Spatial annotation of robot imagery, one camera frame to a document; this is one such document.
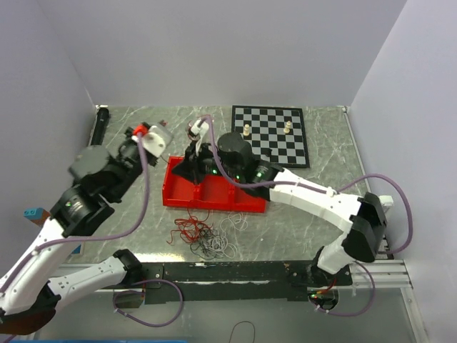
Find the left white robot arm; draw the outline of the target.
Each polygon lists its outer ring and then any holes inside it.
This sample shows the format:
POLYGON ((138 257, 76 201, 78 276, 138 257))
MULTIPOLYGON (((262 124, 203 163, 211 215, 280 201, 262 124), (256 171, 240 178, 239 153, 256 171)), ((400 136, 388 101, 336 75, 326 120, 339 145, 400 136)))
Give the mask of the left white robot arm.
POLYGON ((148 167, 157 163, 173 136, 159 125, 128 129, 112 156, 101 145, 84 148, 69 167, 75 184, 52 207, 37 238, 1 278, 1 333, 28 335, 68 304, 104 287, 133 287, 141 262, 127 249, 99 264, 62 277, 53 273, 113 213, 121 198, 148 167))

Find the red three-compartment plastic tray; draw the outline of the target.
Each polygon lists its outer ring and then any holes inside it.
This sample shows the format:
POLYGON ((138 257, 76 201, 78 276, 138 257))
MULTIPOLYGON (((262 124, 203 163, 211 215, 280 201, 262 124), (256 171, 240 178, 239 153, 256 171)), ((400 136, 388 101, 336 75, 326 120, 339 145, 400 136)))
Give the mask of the red three-compartment plastic tray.
POLYGON ((266 211, 266 200, 244 193, 222 176, 208 175, 199 185, 176 176, 172 169, 182 160, 181 156, 169 157, 162 186, 162 202, 165 207, 225 212, 266 211))

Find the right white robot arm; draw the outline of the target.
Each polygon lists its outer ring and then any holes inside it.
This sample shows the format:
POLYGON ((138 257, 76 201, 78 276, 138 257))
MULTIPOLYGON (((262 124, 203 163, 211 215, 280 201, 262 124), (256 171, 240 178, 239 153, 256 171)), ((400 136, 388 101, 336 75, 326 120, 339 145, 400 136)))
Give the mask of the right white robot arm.
POLYGON ((390 196, 344 194, 307 181, 254 156, 251 145, 233 132, 221 136, 216 146, 190 143, 172 172, 194 184, 208 175, 227 176, 253 197, 291 205, 340 229, 337 239, 319 249, 311 268, 313 280, 322 285, 353 261, 369 263, 376 259, 386 230, 386 213, 393 206, 390 196))

